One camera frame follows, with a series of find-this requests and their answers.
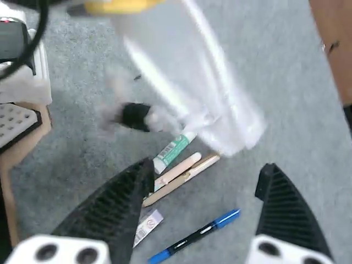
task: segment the blue marker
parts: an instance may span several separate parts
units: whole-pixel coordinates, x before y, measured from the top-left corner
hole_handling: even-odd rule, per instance
[[[173,244],[172,246],[169,246],[167,249],[152,256],[148,260],[148,264],[158,264],[158,263],[168,259],[172,255],[174,255],[176,252],[184,249],[185,247],[192,244],[193,242],[200,240],[201,238],[205,237],[207,234],[210,234],[219,228],[223,228],[224,226],[231,223],[239,216],[240,216],[239,209],[232,210],[232,211],[224,214],[223,216],[215,219],[213,222],[211,222],[211,223],[205,225],[204,227],[202,227],[201,229],[197,230],[193,234],[190,234],[186,238],[178,241],[177,243]]]

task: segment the white tube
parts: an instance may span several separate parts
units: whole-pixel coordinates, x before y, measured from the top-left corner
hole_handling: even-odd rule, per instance
[[[157,174],[162,173],[196,136],[196,133],[184,132],[170,142],[170,144],[153,159],[155,172]]]

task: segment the gripper screw hole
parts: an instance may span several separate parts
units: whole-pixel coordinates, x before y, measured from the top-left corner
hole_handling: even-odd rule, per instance
[[[259,250],[271,256],[280,256],[280,251],[278,250],[278,248],[268,242],[261,243],[259,245]]]
[[[308,257],[304,260],[304,264],[322,264],[322,262],[315,258]]]
[[[78,253],[76,258],[79,264],[93,264],[98,257],[98,252],[91,247],[83,249]]]
[[[35,255],[37,260],[39,261],[47,261],[51,259],[53,256],[55,256],[57,251],[57,246],[53,244],[48,244],[45,246],[42,246],[37,254]]]

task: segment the green label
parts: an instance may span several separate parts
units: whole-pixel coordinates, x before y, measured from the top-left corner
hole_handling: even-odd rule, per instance
[[[189,144],[189,140],[184,135],[176,137],[157,156],[166,166],[168,166]]]

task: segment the brown furniture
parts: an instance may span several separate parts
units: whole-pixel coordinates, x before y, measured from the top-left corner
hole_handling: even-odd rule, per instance
[[[310,0],[342,104],[352,105],[352,1]]]
[[[39,111],[41,113],[42,125],[0,155],[0,231],[4,234],[1,240],[1,245],[4,247],[0,251],[0,263],[3,263],[12,246],[15,246],[19,242],[15,200],[11,190],[10,170],[19,164],[34,149],[42,137],[51,130],[51,119],[46,106],[30,103],[17,103],[17,105]]]

